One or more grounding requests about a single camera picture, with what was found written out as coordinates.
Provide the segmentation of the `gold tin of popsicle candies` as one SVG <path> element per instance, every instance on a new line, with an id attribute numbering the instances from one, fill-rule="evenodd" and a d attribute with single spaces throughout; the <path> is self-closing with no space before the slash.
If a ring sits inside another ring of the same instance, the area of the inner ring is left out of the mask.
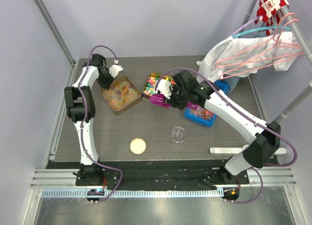
<path id="1" fill-rule="evenodd" d="M 100 94 L 115 115 L 121 115 L 142 101 L 141 92 L 127 77 L 116 78 L 109 89 L 100 89 Z"/>

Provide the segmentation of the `magenta plastic scoop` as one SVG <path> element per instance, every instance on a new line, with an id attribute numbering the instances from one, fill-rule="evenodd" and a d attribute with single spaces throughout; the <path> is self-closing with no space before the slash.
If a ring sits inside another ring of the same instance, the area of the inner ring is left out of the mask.
<path id="1" fill-rule="evenodd" d="M 192 103 L 185 103 L 185 104 L 178 104 L 176 102 L 174 102 L 173 104 L 170 103 L 166 103 L 167 98 L 163 95 L 163 94 L 153 94 L 150 97 L 150 102 L 152 104 L 161 106 L 161 107 L 165 107 L 165 108 L 177 108 L 179 110 L 183 110 L 185 108 L 191 108 L 191 109 L 197 109 L 198 105 L 197 104 L 192 104 Z"/>

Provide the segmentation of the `clear glass jar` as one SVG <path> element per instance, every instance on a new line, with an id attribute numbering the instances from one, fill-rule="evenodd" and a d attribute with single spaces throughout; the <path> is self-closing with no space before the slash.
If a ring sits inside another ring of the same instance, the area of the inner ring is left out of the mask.
<path id="1" fill-rule="evenodd" d="M 174 127 L 170 132 L 170 141 L 173 145 L 182 145 L 186 140 L 186 130 L 181 126 Z"/>

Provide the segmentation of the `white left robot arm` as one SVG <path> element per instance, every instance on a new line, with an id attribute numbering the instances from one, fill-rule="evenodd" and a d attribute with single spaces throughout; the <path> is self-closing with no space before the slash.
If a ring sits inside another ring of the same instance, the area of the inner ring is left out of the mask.
<path id="1" fill-rule="evenodd" d="M 80 167 L 76 176 L 88 180 L 92 185 L 103 182 L 104 174 L 98 165 L 99 156 L 93 135 L 93 118 L 96 114 L 91 88 L 97 82 L 103 89 L 109 89 L 114 77 L 106 66 L 106 59 L 100 54 L 93 54 L 83 65 L 78 80 L 64 89 L 67 116 L 72 120 L 80 145 Z"/>

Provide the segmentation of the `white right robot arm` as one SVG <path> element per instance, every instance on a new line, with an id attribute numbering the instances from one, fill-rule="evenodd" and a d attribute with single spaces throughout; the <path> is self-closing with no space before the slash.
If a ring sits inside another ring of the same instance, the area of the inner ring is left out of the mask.
<path id="1" fill-rule="evenodd" d="M 220 171 L 221 180 L 227 184 L 238 174 L 251 167 L 262 168 L 279 148 L 280 125 L 268 124 L 234 103 L 210 81 L 198 82 L 189 71 L 173 76 L 171 84 L 161 79 L 157 89 L 170 106 L 183 109 L 189 103 L 205 108 L 222 118 L 248 142 L 248 147 L 230 157 Z"/>

